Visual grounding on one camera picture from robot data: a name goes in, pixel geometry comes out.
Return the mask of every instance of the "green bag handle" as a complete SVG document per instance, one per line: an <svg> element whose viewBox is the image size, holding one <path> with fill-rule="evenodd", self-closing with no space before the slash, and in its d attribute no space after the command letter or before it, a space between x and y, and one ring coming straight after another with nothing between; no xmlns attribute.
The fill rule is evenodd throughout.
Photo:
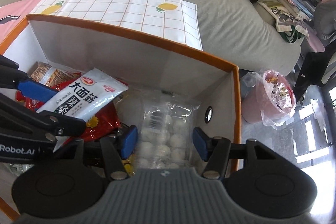
<svg viewBox="0 0 336 224"><path fill-rule="evenodd" d="M289 31L290 32L290 36L288 36L286 34L286 32L280 32L279 34L281 35L281 37L288 43L294 43L297 39L300 39L303 37L303 34L298 32L295 29L294 25L291 25L292 30Z"/></svg>

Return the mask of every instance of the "black circular motor cover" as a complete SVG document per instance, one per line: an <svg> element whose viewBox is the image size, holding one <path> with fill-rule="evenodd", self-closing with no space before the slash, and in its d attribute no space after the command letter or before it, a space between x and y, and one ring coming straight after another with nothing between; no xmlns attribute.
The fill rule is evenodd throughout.
<svg viewBox="0 0 336 224"><path fill-rule="evenodd" d="M242 208L268 218L290 218L308 212L317 188L310 176L285 159L253 160L225 182Z"/></svg>
<svg viewBox="0 0 336 224"><path fill-rule="evenodd" d="M104 189L102 178L78 161L50 160L20 175L12 197L21 214L61 218L94 205Z"/></svg>

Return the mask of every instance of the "package of white balls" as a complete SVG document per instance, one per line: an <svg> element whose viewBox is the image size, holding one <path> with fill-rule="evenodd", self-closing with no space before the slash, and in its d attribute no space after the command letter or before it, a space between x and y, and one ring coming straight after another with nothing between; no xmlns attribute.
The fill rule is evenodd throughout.
<svg viewBox="0 0 336 224"><path fill-rule="evenodd" d="M137 168L189 167L196 102L162 94L145 102L144 118L135 150Z"/></svg>

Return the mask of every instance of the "floor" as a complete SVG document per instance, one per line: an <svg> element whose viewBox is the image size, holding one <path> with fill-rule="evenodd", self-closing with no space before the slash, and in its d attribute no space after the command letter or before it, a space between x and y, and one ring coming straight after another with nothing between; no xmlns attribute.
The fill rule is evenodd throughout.
<svg viewBox="0 0 336 224"><path fill-rule="evenodd" d="M294 78L294 73L287 77L289 82ZM241 83L243 97L248 91L249 88ZM315 119L314 110L324 111L323 97L319 87L310 86L303 102L296 106L294 116L282 126L266 127L262 122L253 125L243 119L242 139L243 143L249 138L257 139L310 175L318 188L318 196L310 212L312 218L319 224L336 223L332 217L335 156L333 147L328 145L332 140L331 131L326 114L318 115L324 118L324 127L323 119Z"/></svg>

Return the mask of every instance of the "pink trash can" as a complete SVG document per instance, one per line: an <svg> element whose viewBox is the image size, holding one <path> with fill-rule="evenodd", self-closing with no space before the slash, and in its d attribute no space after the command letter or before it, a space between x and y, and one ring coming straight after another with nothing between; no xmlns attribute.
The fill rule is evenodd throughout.
<svg viewBox="0 0 336 224"><path fill-rule="evenodd" d="M278 81L284 83L290 90L292 107L295 107L295 97L289 83L282 75L279 75ZM288 115L290 111L291 109L281 110L276 103L272 102L261 81L256 83L241 104L241 114L250 124L264 122L264 125L271 126L290 118Z"/></svg>

